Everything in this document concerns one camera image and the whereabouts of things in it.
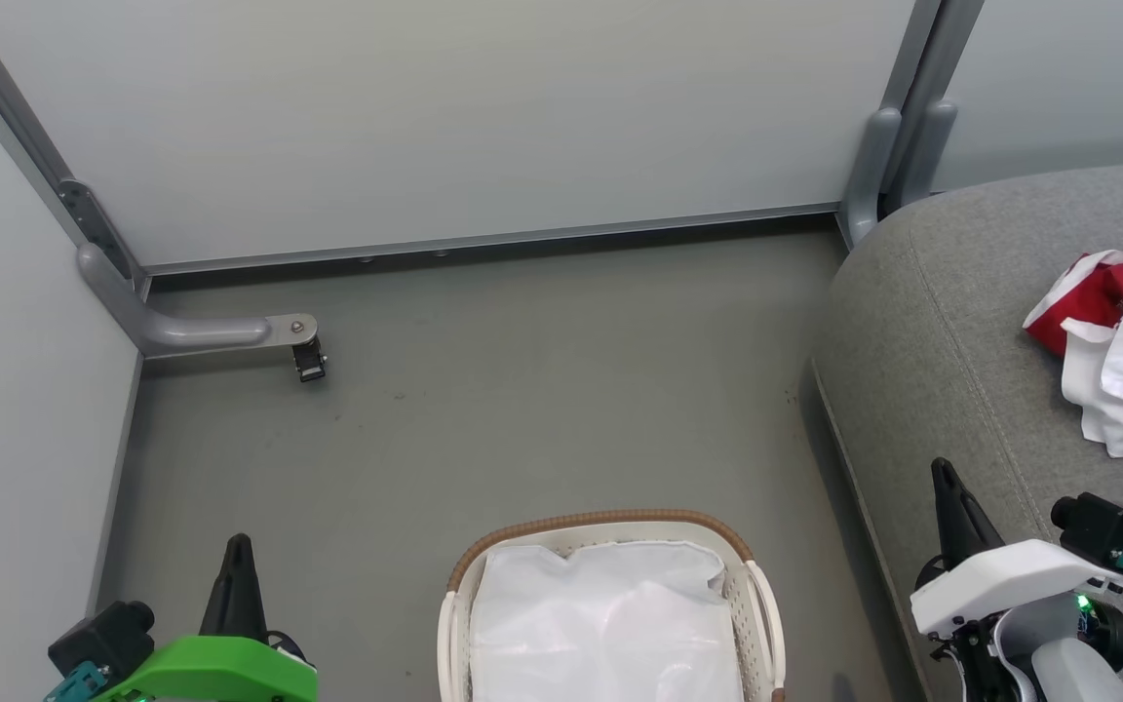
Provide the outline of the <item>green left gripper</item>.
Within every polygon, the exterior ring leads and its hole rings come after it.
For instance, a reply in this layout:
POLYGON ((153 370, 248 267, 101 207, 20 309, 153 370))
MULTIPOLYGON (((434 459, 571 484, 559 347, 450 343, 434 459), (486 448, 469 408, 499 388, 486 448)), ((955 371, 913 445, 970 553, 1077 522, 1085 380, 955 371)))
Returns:
POLYGON ((153 651, 95 701, 317 701, 318 671, 258 642, 268 640, 268 627, 246 534, 235 534, 223 547, 199 635, 153 651))

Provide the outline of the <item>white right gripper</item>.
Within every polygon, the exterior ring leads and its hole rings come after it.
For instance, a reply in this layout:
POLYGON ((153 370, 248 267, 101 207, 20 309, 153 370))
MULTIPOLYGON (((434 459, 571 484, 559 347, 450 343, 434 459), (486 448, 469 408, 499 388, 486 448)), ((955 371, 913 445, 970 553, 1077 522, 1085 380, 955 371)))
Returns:
POLYGON ((952 462, 931 465, 939 577, 910 595, 917 632, 961 680, 961 701, 1123 701, 1113 663, 1080 637, 1081 596, 1123 589, 1123 574, 1065 548, 1006 545, 952 462))

